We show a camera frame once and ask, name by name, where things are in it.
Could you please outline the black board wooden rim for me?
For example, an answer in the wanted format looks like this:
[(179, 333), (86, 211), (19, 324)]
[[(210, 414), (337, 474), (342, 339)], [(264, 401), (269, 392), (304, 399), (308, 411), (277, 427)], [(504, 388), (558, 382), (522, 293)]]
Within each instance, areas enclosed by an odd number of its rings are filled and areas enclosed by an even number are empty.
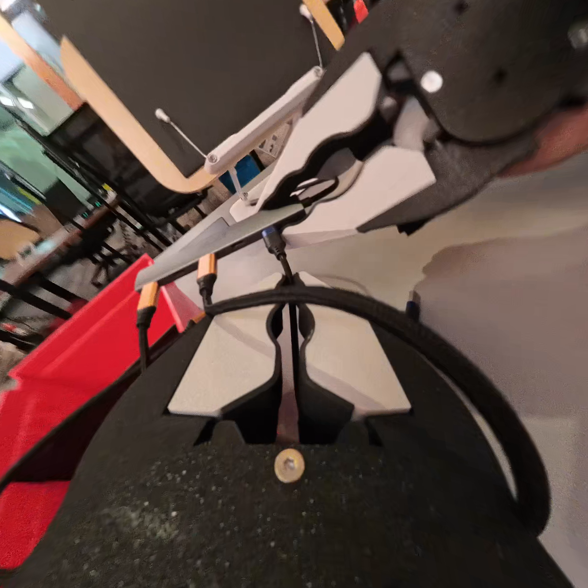
[[(1, 26), (34, 50), (18, 25), (32, 18), (58, 48), (58, 92), (88, 105), (153, 178), (190, 194), (227, 171), (204, 152), (239, 132), (318, 65), (303, 1), (1, 1)], [(324, 68), (342, 26), (329, 1), (310, 1)]]

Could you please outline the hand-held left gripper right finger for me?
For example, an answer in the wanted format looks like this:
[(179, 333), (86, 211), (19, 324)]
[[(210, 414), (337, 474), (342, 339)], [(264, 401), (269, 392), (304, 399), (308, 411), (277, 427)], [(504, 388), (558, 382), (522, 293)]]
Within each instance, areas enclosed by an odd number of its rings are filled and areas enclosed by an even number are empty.
[(367, 320), (299, 302), (298, 330), (298, 431), (303, 444), (331, 444), (349, 423), (411, 412), (401, 381)]

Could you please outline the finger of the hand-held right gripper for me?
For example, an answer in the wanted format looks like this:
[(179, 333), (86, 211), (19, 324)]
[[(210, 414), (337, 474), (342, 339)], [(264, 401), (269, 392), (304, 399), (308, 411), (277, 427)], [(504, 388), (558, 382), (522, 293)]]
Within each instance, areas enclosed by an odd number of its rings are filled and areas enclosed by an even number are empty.
[(334, 190), (307, 209), (307, 217), (285, 228), (288, 248), (356, 235), (359, 228), (436, 182), (420, 151), (385, 146), (337, 178)]
[(334, 152), (367, 125), (376, 112), (382, 74), (370, 53), (362, 53), (299, 119), (278, 158), (255, 210), (279, 209), (306, 180), (317, 177)]

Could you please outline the grey desk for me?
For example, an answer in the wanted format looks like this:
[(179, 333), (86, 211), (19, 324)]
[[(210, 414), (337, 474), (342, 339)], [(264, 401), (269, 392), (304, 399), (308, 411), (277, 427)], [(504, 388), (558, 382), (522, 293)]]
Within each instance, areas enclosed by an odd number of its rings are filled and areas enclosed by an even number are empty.
[(404, 307), (508, 397), (548, 468), (541, 540), (587, 587), (587, 153), (501, 180), (410, 237), (383, 229), (288, 252), (295, 271)]

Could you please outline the black cable orange plug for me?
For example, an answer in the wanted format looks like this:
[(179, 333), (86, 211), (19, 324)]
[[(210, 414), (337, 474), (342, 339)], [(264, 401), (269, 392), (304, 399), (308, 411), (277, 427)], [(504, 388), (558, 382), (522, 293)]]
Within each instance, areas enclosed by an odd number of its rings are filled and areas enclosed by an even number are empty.
[(136, 312), (136, 329), (138, 333), (139, 368), (143, 374), (149, 366), (150, 345), (149, 329), (158, 307), (159, 285), (151, 282), (144, 285), (139, 295)]
[(434, 330), (375, 298), (325, 286), (287, 285), (212, 303), (217, 281), (215, 254), (204, 255), (198, 261), (196, 273), (204, 312), (208, 316), (279, 303), (323, 306), (367, 320), (415, 349), (460, 389), (489, 425), (511, 467), (520, 520), (535, 536), (544, 531), (550, 518), (552, 495), (536, 445), (493, 382)]

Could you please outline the red storage bin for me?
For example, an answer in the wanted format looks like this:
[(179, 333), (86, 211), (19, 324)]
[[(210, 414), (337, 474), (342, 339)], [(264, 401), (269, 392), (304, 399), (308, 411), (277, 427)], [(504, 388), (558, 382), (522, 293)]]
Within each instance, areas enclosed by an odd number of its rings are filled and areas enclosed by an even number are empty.
[(77, 309), (9, 375), (1, 393), (1, 576), (55, 518), (105, 416), (139, 374), (136, 275), (142, 256)]

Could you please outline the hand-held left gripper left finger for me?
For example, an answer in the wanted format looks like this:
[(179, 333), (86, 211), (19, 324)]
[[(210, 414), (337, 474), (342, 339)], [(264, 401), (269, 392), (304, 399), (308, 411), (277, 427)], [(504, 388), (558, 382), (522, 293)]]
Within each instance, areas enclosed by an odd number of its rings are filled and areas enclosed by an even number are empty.
[(236, 423), (249, 444), (276, 440), (282, 402), (283, 305), (214, 317), (167, 410)]

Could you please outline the person's right hand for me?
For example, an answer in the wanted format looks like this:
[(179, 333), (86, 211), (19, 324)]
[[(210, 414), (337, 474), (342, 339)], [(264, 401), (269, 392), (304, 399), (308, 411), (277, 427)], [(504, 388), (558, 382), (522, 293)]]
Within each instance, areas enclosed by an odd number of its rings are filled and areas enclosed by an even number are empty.
[(587, 151), (587, 104), (554, 114), (534, 134), (534, 150), (503, 171), (500, 178), (514, 178), (547, 171)]

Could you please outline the blue floor box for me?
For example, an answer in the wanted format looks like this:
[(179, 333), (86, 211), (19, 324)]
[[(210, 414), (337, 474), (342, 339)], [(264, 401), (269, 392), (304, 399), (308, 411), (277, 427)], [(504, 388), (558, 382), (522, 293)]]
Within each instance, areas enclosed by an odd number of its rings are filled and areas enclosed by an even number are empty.
[[(257, 177), (265, 169), (264, 164), (259, 158), (256, 151), (251, 151), (250, 154), (239, 160), (235, 166), (235, 171), (242, 189), (255, 177)], [(219, 181), (229, 191), (231, 195), (236, 193), (232, 176), (230, 171), (226, 171), (219, 177)]]

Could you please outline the grey USB hub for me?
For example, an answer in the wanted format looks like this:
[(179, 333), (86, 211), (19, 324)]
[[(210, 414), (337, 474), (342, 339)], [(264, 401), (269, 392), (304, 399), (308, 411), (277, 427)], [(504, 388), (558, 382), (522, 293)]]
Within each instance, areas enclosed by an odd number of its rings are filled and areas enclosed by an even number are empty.
[(139, 292), (150, 283), (168, 285), (195, 272), (203, 256), (214, 254), (222, 259), (262, 240), (263, 234), (271, 229), (281, 232), (299, 224), (315, 205), (338, 198), (347, 188), (341, 178), (311, 179), (294, 187), (281, 187), (251, 216), (212, 232), (205, 231), (168, 258), (141, 270), (134, 289)]

